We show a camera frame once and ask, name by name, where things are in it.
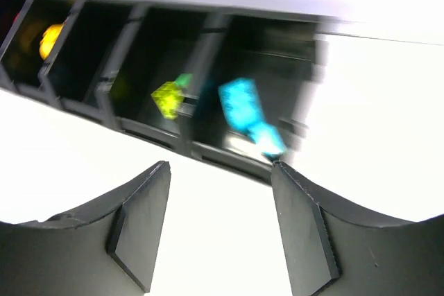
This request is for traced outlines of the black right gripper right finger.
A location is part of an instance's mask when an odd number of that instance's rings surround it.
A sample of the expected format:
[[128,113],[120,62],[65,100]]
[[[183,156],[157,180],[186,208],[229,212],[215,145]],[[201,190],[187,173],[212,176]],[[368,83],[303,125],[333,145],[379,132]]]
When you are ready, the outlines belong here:
[[367,209],[276,162],[271,184],[294,295],[442,295],[443,217]]

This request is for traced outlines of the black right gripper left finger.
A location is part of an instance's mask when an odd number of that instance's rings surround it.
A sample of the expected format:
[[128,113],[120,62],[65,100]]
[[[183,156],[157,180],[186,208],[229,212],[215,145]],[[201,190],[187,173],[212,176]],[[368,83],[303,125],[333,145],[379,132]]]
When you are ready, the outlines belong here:
[[171,168],[39,222],[1,224],[2,295],[144,295],[151,289]]

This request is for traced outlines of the lilac and lime lego stack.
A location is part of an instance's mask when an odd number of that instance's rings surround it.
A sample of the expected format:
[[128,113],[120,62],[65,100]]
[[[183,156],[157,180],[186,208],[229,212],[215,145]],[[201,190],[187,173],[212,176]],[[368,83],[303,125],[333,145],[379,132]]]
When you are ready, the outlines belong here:
[[176,82],[165,82],[151,94],[151,97],[165,119],[177,118],[184,96],[181,87]]

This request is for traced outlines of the teal flower lego block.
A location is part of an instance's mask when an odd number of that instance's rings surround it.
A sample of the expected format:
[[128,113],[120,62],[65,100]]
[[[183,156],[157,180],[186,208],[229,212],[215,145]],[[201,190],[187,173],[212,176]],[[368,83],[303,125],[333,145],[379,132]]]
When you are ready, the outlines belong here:
[[219,86],[219,98],[228,125],[238,132],[264,120],[255,81],[238,78]]

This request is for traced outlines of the orange butterfly lego block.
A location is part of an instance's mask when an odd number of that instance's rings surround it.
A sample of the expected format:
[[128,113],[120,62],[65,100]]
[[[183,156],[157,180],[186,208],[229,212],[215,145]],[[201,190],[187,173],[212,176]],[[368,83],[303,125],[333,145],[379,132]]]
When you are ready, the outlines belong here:
[[49,56],[55,42],[60,35],[64,24],[54,24],[49,26],[42,35],[42,39],[40,41],[39,53],[40,57],[43,60],[46,60]]

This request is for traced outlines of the green small lego brick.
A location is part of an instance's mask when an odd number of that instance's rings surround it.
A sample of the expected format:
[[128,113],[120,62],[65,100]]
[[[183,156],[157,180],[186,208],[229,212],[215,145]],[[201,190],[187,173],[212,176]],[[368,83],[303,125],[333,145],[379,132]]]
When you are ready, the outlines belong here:
[[187,88],[191,82],[192,76],[192,73],[182,73],[176,78],[175,84],[181,89]]

